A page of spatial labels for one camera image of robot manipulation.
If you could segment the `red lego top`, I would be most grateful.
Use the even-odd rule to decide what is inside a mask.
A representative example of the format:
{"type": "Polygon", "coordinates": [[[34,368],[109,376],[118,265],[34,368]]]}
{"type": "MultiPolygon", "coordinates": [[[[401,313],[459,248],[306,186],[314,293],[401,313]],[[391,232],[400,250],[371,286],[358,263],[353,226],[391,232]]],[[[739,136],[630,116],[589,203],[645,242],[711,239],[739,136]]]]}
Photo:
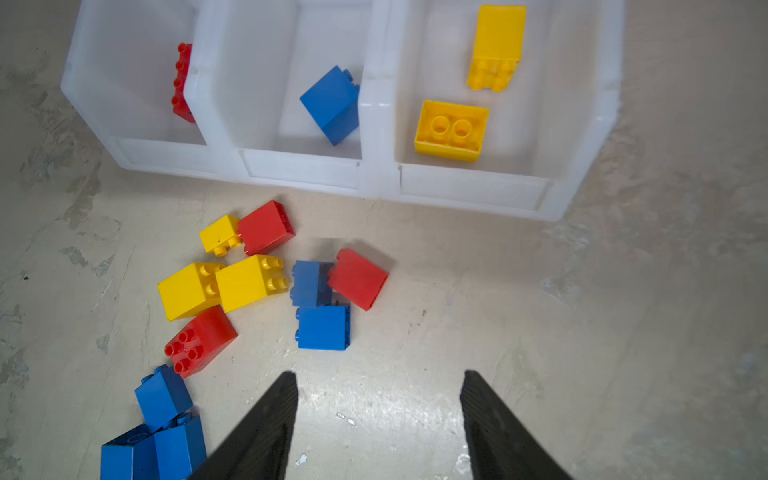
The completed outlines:
{"type": "Polygon", "coordinates": [[[248,256],[268,255],[295,236],[284,206],[267,202],[238,221],[238,234],[248,256]]]}

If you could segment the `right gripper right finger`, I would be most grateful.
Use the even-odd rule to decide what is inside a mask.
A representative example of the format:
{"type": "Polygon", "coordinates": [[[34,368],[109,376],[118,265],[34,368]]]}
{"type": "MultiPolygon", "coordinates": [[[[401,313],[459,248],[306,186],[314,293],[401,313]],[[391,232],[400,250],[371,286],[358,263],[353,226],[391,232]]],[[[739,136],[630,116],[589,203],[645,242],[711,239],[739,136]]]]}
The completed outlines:
{"type": "Polygon", "coordinates": [[[465,372],[460,402],[475,479],[570,477],[478,372],[465,372]]]}

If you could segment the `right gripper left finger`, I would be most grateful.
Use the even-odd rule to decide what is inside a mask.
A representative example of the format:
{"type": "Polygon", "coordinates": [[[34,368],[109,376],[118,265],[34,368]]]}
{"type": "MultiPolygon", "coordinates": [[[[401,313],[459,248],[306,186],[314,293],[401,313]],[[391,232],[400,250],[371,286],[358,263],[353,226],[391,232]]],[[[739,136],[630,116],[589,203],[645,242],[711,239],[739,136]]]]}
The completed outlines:
{"type": "Polygon", "coordinates": [[[298,400],[295,373],[281,373],[190,479],[284,478],[298,400]]]}

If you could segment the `long red lego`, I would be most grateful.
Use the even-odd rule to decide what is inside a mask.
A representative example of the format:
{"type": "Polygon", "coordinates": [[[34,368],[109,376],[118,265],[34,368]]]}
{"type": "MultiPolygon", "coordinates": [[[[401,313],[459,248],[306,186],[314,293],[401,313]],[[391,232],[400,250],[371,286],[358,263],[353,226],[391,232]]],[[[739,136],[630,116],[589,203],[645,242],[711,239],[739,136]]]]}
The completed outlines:
{"type": "Polygon", "coordinates": [[[174,114],[186,120],[187,122],[194,124],[194,116],[184,97],[184,87],[189,70],[192,44],[180,43],[177,47],[177,51],[179,53],[179,57],[175,64],[176,78],[173,82],[174,96],[171,99],[171,105],[173,107],[174,114]]]}

